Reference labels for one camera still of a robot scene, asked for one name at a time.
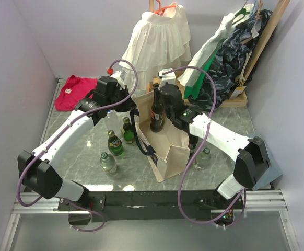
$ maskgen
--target red connector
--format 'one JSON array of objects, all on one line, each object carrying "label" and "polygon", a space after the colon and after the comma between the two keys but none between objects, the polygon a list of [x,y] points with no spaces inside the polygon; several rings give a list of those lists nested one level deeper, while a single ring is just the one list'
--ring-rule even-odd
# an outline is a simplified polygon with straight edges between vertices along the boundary
[{"label": "red connector", "polygon": [[111,76],[113,72],[114,70],[112,68],[108,68],[107,73],[109,74],[109,76]]}]

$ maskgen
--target orange hanger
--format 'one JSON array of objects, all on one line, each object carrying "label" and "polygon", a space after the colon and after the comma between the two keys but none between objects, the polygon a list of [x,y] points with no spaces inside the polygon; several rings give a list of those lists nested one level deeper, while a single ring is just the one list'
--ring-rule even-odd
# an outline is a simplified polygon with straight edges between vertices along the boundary
[{"label": "orange hanger", "polygon": [[158,3],[159,3],[159,9],[155,12],[155,14],[158,14],[160,16],[162,16],[165,12],[165,9],[168,9],[168,8],[176,8],[176,5],[169,5],[169,6],[166,6],[166,7],[163,7],[161,8],[161,2],[160,0],[156,0]]}]

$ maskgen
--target wall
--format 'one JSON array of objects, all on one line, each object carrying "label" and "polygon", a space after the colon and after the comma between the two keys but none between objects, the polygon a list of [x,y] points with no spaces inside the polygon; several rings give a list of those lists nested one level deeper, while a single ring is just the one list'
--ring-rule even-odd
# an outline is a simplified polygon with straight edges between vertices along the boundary
[{"label": "wall", "polygon": [[254,128],[283,170],[279,187],[304,250],[304,1],[290,1],[247,94]]},{"label": "wall", "polygon": [[0,1],[0,244],[18,180],[17,156],[40,141],[55,78],[11,0]]},{"label": "wall", "polygon": [[[122,57],[149,0],[14,0],[56,77],[100,76]],[[162,6],[172,3],[163,0]],[[245,0],[179,0],[185,7],[194,55],[219,27],[223,15]]]}]

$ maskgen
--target white cloth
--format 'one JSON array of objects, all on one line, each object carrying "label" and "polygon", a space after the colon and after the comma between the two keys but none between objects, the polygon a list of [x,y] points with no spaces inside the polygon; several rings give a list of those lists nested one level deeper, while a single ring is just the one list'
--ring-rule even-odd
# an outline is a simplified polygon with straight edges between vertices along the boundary
[{"label": "white cloth", "polygon": [[[160,16],[144,12],[136,24],[122,59],[133,64],[138,72],[138,89],[146,90],[148,82],[164,68],[175,68],[181,61],[191,59],[190,31],[182,5],[168,8]],[[128,64],[120,65],[126,71],[124,84],[132,89],[134,74]]]},{"label": "white cloth", "polygon": [[[248,4],[245,6],[245,9],[249,12],[253,8],[253,4]],[[200,48],[200,50],[195,54],[192,61],[190,61],[190,66],[197,66],[202,68],[205,64],[211,59],[214,55],[214,52],[219,49],[221,42],[226,39],[233,32],[235,26],[241,22],[244,22],[249,18],[250,15],[240,15],[239,17],[235,17],[233,13],[229,13],[227,16],[224,16],[221,24],[219,25],[216,33],[205,42],[204,45]],[[240,22],[232,25],[234,21],[241,19]],[[183,86],[194,86],[201,72],[195,69],[186,69],[184,73],[178,78],[179,82]]]}]

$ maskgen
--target bag handle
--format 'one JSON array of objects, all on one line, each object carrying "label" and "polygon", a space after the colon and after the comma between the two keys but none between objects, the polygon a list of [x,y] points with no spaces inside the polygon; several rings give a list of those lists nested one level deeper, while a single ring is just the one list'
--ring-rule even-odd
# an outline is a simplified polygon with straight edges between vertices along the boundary
[{"label": "bag handle", "polygon": [[144,149],[142,148],[141,142],[139,141],[138,138],[138,134],[137,134],[137,130],[136,130],[136,124],[135,124],[135,118],[134,115],[139,116],[139,111],[138,109],[133,109],[130,111],[130,118],[131,118],[131,124],[132,124],[132,129],[133,129],[133,134],[135,136],[135,141],[137,143],[137,146],[139,148],[139,150],[146,156],[151,156],[152,160],[157,163],[157,157],[155,156],[156,151],[154,151],[153,147],[150,145],[146,145],[144,141],[142,141],[142,143],[144,144],[144,147],[146,148],[147,152],[144,151]]}]

